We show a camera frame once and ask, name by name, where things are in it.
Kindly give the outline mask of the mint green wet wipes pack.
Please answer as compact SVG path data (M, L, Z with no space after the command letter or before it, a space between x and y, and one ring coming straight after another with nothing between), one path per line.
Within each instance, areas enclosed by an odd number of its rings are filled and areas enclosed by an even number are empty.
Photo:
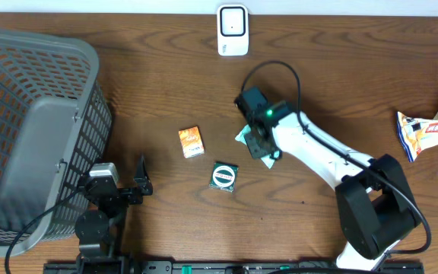
M244 126L243 129L235 137L235 140L238 142L242 142L244 145L246 145L246 134L250 132L251 129L249 125ZM271 169L275 162L280 158L280 156L281 153L279 151L275 151L273 155L266 155L264 157L261 157L261 160L268 169Z

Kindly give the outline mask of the green white small box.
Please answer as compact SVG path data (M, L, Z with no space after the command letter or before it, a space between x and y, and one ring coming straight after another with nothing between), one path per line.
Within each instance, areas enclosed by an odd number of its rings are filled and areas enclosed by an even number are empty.
M235 190L239 168L233 164L215 162L211 173L209 187L232 193Z

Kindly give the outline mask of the orange small box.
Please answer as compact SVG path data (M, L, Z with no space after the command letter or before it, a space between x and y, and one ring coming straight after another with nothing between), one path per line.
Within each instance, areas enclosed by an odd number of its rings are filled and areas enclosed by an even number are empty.
M179 139L184 158L192 158L205 153L202 137L197 126L179 130Z

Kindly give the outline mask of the yellow orange snack bag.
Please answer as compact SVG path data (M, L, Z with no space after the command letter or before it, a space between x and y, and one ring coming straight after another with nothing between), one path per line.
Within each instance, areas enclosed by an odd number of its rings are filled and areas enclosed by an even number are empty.
M410 162L414 162L423 150L438 145L438 111L432 119L414 118L397 112L396 128Z

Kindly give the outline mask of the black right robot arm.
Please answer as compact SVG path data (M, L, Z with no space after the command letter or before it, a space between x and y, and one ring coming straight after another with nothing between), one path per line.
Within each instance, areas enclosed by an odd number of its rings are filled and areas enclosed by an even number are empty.
M335 264L342 269L379 269L401 239L422 221L399 162L372 158L339 142L296 113L285 101L273 104L258 88L234 101L246 119L244 134L253 158L294 156L334 191L347 245Z

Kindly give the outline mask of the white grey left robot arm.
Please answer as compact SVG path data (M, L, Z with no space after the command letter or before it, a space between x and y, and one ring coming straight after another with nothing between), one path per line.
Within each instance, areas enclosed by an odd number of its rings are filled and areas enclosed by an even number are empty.
M140 267L121 252L122 236L129 206L140 205L153 194L144 157L138 159L134 186L119 187L115 164L93 164L78 183L79 193L95 209L88 209L75 222L79 239L76 273L138 273Z

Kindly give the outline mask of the white barcode scanner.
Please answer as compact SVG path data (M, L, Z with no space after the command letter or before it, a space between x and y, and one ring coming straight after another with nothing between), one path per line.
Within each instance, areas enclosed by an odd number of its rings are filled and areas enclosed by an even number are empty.
M249 51L249 11L240 4L217 9L217 51L220 56L245 56Z

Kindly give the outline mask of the dark grey plastic basket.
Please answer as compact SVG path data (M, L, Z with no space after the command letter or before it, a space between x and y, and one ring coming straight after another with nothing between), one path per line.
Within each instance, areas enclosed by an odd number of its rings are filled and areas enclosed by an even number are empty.
M82 40L0 29L0 256L73 235L112 116Z

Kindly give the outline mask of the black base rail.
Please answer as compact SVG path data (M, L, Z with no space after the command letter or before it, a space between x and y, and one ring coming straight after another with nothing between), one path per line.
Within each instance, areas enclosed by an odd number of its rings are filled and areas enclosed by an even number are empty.
M128 274L269 274L349 273L328 261L299 263L172 263L170 261L46 263L43 274L128 273Z

